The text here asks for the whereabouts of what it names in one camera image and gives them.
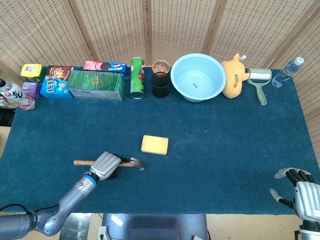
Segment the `green box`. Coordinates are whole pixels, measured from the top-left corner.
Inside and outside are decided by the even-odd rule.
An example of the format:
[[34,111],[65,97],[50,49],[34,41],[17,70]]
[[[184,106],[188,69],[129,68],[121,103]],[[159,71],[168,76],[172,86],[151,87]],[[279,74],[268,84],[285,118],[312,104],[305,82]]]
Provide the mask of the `green box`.
[[75,98],[122,101],[125,82],[121,73],[73,70],[68,89]]

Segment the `hammer head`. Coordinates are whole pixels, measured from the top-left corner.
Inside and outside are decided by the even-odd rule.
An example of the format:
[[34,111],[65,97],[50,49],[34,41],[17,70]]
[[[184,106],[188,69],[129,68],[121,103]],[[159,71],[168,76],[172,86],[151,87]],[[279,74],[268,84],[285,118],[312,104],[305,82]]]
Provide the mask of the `hammer head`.
[[132,164],[132,167],[133,168],[137,168],[139,169],[140,171],[144,170],[145,169],[145,166],[144,166],[144,163],[139,160],[139,159],[136,159],[134,157],[131,157],[130,158],[130,163]]

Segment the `purple box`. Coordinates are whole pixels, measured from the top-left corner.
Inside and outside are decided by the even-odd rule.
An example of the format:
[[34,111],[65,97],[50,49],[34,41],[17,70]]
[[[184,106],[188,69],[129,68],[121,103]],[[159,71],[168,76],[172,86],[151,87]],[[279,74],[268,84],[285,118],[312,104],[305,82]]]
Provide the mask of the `purple box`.
[[31,97],[38,99],[40,97],[41,84],[39,82],[25,82],[22,91]]

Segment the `yellow sponge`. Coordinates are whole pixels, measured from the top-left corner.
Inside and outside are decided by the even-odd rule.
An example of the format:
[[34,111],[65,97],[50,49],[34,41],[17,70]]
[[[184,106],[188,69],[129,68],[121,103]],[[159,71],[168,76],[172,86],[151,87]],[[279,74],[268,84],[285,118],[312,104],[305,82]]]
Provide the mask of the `yellow sponge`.
[[168,142],[169,139],[167,137],[144,135],[141,151],[150,154],[167,155]]

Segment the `plastic water bottle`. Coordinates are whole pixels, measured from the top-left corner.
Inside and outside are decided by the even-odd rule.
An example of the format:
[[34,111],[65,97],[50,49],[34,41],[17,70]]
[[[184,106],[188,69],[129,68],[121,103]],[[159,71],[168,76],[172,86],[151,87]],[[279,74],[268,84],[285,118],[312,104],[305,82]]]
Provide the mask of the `plastic water bottle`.
[[280,88],[285,81],[292,79],[292,75],[299,71],[302,64],[304,63],[303,57],[297,57],[294,60],[291,60],[284,69],[282,69],[275,77],[272,79],[273,86]]
[[0,93],[8,100],[15,102],[23,110],[35,108],[35,100],[26,95],[21,87],[12,82],[5,82],[0,78]]

